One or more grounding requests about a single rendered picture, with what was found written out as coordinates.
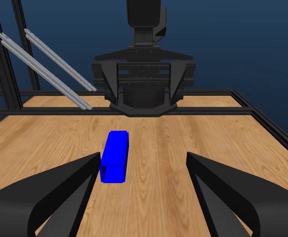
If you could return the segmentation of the blue hollow socket block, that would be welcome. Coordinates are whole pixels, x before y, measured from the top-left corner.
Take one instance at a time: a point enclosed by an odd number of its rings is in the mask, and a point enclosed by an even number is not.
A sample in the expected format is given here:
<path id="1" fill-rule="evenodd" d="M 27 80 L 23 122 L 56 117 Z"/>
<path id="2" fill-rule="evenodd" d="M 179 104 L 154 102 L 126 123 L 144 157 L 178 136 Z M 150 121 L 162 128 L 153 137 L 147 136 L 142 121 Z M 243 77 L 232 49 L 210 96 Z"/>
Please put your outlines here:
<path id="1" fill-rule="evenodd" d="M 101 158 L 102 183 L 124 183 L 126 178 L 129 135 L 127 131 L 110 131 Z"/>

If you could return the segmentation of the silver aluminium rail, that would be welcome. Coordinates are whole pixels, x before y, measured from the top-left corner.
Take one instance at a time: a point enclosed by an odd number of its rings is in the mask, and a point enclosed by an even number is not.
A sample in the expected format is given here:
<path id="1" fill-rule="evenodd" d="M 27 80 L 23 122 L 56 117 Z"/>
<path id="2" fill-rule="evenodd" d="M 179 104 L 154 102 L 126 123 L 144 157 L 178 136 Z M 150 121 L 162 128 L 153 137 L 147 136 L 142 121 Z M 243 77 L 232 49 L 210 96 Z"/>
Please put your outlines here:
<path id="1" fill-rule="evenodd" d="M 73 77 L 80 85 L 82 85 L 88 91 L 97 91 L 97 89 L 88 82 L 83 76 L 81 76 L 76 70 L 74 70 L 67 62 L 65 62 L 59 55 L 51 50 L 45 43 L 43 43 L 37 36 L 35 36 L 29 29 L 24 29 L 26 38 L 32 42 L 37 48 L 39 48 L 45 55 L 47 55 L 58 66 L 65 70 L 71 77 Z"/>
<path id="2" fill-rule="evenodd" d="M 0 33 L 1 43 L 19 59 L 21 59 L 27 66 L 37 72 L 46 81 L 52 84 L 58 91 L 65 95 L 68 99 L 74 102 L 78 107 L 83 110 L 91 110 L 92 106 L 71 90 L 66 84 L 58 79 L 53 73 L 46 69 L 36 59 L 34 59 L 29 53 L 23 50 L 13 40 L 11 40 L 4 33 Z"/>

